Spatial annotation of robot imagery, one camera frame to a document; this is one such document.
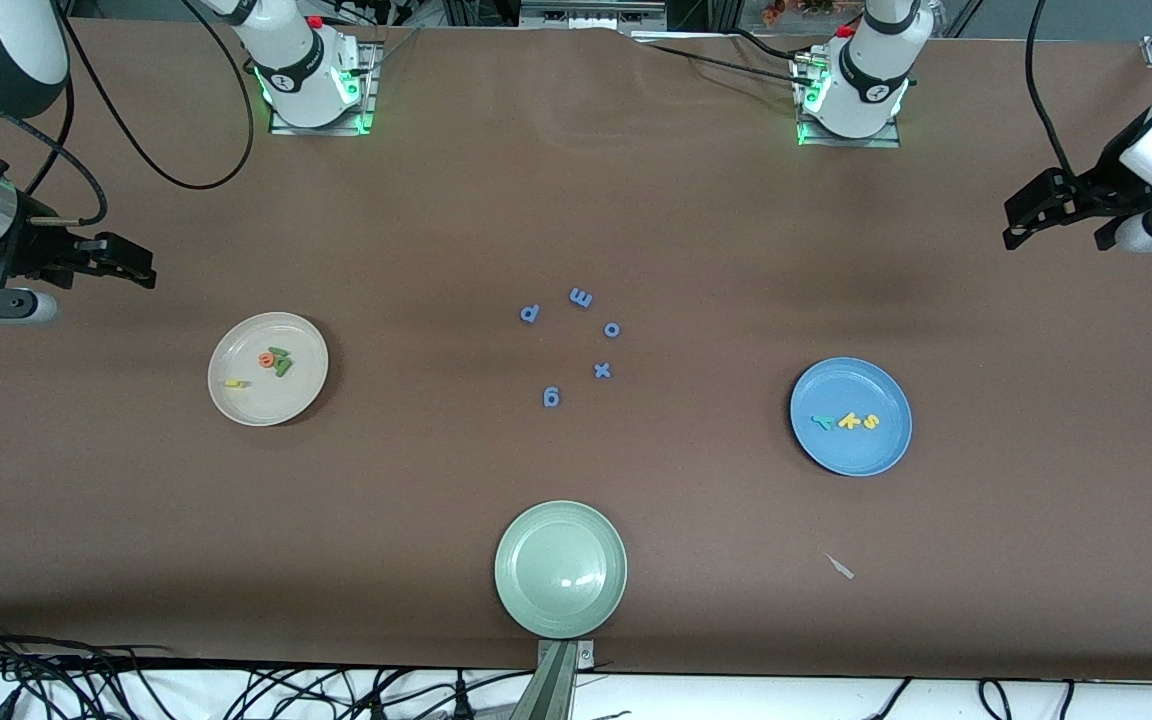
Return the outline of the beige round plate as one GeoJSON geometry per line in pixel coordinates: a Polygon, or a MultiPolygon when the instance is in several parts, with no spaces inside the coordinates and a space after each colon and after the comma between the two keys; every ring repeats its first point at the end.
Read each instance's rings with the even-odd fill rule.
{"type": "Polygon", "coordinates": [[[212,404],[228,419],[244,427],[274,427],[314,404],[328,374],[329,348],[314,323],[301,314],[262,313],[220,338],[207,363],[206,386],[212,404]],[[282,378],[257,363],[270,346],[285,348],[294,361],[282,378]],[[251,386],[225,388],[225,379],[251,386]]]}

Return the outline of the brown table cover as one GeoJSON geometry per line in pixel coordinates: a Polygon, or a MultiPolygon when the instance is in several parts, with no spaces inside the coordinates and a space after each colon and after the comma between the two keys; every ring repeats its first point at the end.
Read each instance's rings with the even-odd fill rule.
{"type": "Polygon", "coordinates": [[[571,498],[628,550],[614,673],[1152,679],[1152,253],[1091,222],[1005,249],[1051,162],[1021,55],[929,45],[882,151],[797,146],[782,88],[607,29],[422,31],[371,135],[262,132],[198,194],[79,82],[69,145],[157,286],[0,325],[1,632],[531,666],[493,556],[571,498]],[[329,374],[244,427],[206,372],[262,313],[329,374]],[[828,357],[908,396],[884,473],[791,433],[828,357]]]}

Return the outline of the blue round plate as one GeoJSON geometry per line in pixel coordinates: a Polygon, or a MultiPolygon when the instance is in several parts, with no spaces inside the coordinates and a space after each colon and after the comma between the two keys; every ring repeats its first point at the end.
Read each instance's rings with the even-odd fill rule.
{"type": "Polygon", "coordinates": [[[788,396],[786,418],[806,456],[842,477],[876,477],[899,464],[914,442],[914,406],[895,378],[859,357],[828,357],[809,366],[788,396]],[[838,427],[838,419],[874,414],[878,429],[838,427]],[[835,416],[823,430],[812,415],[835,416]]]}

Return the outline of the orange dried flowers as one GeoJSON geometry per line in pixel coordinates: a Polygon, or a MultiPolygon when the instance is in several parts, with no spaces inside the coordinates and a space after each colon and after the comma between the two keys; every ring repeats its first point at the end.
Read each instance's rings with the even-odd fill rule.
{"type": "Polygon", "coordinates": [[[761,22],[765,26],[776,26],[782,17],[791,22],[805,18],[829,18],[838,14],[835,0],[765,0],[761,22]]]}

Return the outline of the green round plate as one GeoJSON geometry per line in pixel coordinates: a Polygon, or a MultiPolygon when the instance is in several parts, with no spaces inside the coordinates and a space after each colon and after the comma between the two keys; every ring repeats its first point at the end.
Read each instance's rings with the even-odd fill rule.
{"type": "Polygon", "coordinates": [[[617,529],[602,511],[571,500],[521,511],[495,550],[499,601],[522,629],[545,639],[589,637],[617,611],[627,579],[617,529]]]}

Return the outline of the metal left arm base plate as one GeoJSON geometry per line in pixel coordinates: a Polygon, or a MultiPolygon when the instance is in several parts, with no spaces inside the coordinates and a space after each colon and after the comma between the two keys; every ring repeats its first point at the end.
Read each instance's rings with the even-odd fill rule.
{"type": "Polygon", "coordinates": [[[897,149],[896,115],[908,79],[896,86],[854,88],[833,73],[832,58],[799,53],[791,61],[797,143],[801,146],[897,149]]]}

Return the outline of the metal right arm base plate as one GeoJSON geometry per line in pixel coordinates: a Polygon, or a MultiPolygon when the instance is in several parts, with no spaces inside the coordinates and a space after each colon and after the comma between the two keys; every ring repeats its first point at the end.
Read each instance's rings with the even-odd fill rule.
{"type": "Polygon", "coordinates": [[[259,70],[270,132],[356,137],[371,132],[384,47],[324,28],[321,63],[294,85],[287,73],[259,70]]]}

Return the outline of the silver metal frame beam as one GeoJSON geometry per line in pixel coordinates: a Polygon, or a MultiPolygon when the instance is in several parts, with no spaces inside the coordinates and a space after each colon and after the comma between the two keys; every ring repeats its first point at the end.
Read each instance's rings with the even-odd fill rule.
{"type": "Polygon", "coordinates": [[[667,5],[666,0],[520,0],[518,26],[666,32],[667,5]]]}

